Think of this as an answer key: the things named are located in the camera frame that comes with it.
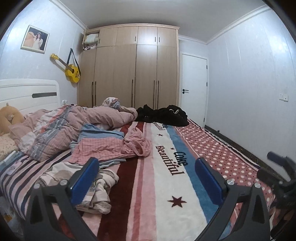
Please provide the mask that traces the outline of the cream grey patterned pants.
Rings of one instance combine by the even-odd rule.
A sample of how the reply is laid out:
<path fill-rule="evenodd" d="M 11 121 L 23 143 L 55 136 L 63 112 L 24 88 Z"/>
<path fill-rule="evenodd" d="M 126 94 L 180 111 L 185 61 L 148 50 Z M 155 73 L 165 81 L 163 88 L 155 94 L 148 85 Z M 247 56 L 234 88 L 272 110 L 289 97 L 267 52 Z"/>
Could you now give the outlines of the cream grey patterned pants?
<path fill-rule="evenodd" d="M 82 166 L 69 162 L 59 162 L 49 168 L 36 181 L 41 186 L 55 186 L 61 180 L 69 180 Z M 76 209 L 94 214 L 108 214 L 111 211 L 109 192 L 119 180 L 119 176 L 109 169 L 99 170 L 82 202 Z"/>

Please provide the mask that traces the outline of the black clothing pile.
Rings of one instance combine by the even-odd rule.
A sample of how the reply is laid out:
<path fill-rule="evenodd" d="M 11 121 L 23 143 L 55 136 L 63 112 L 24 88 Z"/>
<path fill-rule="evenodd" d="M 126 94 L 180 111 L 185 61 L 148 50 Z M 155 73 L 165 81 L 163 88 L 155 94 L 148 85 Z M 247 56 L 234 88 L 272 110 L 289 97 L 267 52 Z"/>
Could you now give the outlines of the black clothing pile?
<path fill-rule="evenodd" d="M 137 109 L 136 121 L 145 123 L 162 123 L 164 125 L 184 127 L 189 125 L 185 111 L 175 105 L 166 108 L 152 109 L 147 104 Z"/>

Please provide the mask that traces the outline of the pink plaid quilt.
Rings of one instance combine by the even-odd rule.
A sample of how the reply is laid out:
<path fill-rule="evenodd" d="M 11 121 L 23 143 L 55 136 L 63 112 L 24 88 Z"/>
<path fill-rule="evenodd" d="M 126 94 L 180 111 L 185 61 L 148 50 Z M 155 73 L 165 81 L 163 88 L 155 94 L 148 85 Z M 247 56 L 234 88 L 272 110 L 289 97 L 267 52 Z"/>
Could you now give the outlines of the pink plaid quilt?
<path fill-rule="evenodd" d="M 35 161 L 43 162 L 77 141 L 85 124 L 120 128 L 136 118 L 136 109 L 125 106 L 115 109 L 107 105 L 93 108 L 64 105 L 54 110 L 39 109 L 23 123 L 14 124 L 9 129 L 11 138 L 21 152 Z"/>

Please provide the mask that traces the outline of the striped fleece bed blanket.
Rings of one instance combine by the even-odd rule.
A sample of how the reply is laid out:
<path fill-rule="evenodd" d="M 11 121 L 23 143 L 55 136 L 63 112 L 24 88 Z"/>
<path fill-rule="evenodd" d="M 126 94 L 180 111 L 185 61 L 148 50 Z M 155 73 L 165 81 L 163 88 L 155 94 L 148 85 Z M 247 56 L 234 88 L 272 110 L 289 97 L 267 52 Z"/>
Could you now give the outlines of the striped fleece bed blanket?
<path fill-rule="evenodd" d="M 195 171 L 195 162 L 204 158 L 225 180 L 250 187 L 259 183 L 267 204 L 273 201 L 270 187 L 257 178 L 259 166 L 241 157 L 233 149 L 210 135 L 194 122 L 184 127 L 162 123 L 132 121 L 119 130 L 139 128 L 152 143 L 147 157 L 132 157 L 107 168 L 119 176 L 109 192 L 111 211 L 94 214 L 79 211 L 97 240 L 196 240 L 218 210 Z M 28 204 L 38 178 L 59 162 L 69 162 L 68 149 L 46 161 L 31 159 L 18 149 L 1 163 L 1 211 L 12 210 L 26 218 Z M 57 204 L 52 204 L 58 223 L 71 240 L 74 236 Z M 239 215 L 236 204 L 220 240 L 228 236 Z"/>

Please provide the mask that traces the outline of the blue folded cloth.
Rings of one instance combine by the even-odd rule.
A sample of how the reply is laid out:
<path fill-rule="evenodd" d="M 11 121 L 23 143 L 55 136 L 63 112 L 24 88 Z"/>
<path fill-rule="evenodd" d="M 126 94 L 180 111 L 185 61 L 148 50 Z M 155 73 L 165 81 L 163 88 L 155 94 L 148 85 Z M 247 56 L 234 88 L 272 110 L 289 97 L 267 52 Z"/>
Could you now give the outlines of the blue folded cloth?
<path fill-rule="evenodd" d="M 107 168 L 126 161 L 121 153 L 125 133 L 119 130 L 108 131 L 92 124 L 85 124 L 77 141 L 70 144 L 70 163 L 84 165 L 89 158 L 95 157 L 100 168 Z"/>

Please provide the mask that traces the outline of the pink checked folded garment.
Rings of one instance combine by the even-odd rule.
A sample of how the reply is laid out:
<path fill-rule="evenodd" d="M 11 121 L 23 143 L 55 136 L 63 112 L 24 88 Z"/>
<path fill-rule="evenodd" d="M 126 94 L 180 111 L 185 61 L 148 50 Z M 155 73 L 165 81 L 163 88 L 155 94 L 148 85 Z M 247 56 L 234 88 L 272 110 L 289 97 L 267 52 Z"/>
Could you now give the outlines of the pink checked folded garment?
<path fill-rule="evenodd" d="M 121 139 L 116 137 L 83 138 L 74 148 L 69 163 L 83 166 L 94 157 L 98 161 L 147 157 L 152 150 L 152 143 L 137 127 L 128 128 Z"/>

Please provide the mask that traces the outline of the white room door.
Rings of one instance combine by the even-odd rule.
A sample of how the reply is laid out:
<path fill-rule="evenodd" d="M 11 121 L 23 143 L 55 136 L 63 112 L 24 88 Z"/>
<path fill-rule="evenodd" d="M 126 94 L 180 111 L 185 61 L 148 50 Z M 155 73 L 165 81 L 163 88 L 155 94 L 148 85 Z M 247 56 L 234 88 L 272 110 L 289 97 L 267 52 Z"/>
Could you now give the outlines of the white room door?
<path fill-rule="evenodd" d="M 200 126 L 205 123 L 207 100 L 207 60 L 182 54 L 181 108 Z"/>

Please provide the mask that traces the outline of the white bed headboard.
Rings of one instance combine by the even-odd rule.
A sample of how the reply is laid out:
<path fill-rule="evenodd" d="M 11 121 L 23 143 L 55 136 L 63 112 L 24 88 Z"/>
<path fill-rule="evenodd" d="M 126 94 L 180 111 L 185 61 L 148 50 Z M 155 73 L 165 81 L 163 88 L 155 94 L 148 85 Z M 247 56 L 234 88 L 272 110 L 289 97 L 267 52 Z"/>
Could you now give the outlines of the white bed headboard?
<path fill-rule="evenodd" d="M 59 84 L 46 79 L 0 80 L 0 105 L 10 105 L 23 115 L 39 109 L 54 110 L 61 106 Z"/>

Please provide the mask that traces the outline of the yellow ukulele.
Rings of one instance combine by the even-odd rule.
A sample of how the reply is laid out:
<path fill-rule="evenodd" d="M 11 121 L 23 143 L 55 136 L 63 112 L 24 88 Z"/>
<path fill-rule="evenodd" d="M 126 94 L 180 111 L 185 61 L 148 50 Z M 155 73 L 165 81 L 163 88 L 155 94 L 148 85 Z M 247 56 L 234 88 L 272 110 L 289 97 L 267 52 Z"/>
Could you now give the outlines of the yellow ukulele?
<path fill-rule="evenodd" d="M 72 83 L 78 83 L 80 80 L 80 68 L 74 64 L 67 64 L 60 59 L 56 54 L 51 54 L 51 58 L 59 61 L 65 67 L 65 75 L 69 78 Z"/>

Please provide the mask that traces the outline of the beige wooden wardrobe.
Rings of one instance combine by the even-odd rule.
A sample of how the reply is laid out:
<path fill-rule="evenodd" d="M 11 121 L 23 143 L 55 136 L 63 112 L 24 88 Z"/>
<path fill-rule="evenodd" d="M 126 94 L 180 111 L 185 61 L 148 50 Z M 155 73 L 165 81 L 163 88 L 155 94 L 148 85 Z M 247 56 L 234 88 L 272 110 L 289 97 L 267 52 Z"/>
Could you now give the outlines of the beige wooden wardrobe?
<path fill-rule="evenodd" d="M 179 28 L 119 24 L 86 29 L 81 53 L 80 106 L 117 97 L 127 107 L 165 108 L 179 101 Z"/>

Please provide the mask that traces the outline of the white wall switch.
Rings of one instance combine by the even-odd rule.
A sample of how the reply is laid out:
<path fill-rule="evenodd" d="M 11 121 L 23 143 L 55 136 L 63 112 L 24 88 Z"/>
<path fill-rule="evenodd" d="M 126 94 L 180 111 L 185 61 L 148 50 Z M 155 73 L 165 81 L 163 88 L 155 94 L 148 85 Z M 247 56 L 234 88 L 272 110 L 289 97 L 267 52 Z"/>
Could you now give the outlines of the white wall switch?
<path fill-rule="evenodd" d="M 288 102 L 288 94 L 286 94 L 286 93 L 280 93 L 279 94 L 279 100 Z"/>

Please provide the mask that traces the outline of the framed wall photo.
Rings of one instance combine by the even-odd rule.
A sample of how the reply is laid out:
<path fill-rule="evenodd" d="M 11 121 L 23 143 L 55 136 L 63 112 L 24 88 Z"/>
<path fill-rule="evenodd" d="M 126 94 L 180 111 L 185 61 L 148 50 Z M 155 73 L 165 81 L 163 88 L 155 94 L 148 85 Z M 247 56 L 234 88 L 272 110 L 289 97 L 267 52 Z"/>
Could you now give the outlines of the framed wall photo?
<path fill-rule="evenodd" d="M 21 49 L 45 54 L 49 33 L 29 25 L 24 35 Z"/>

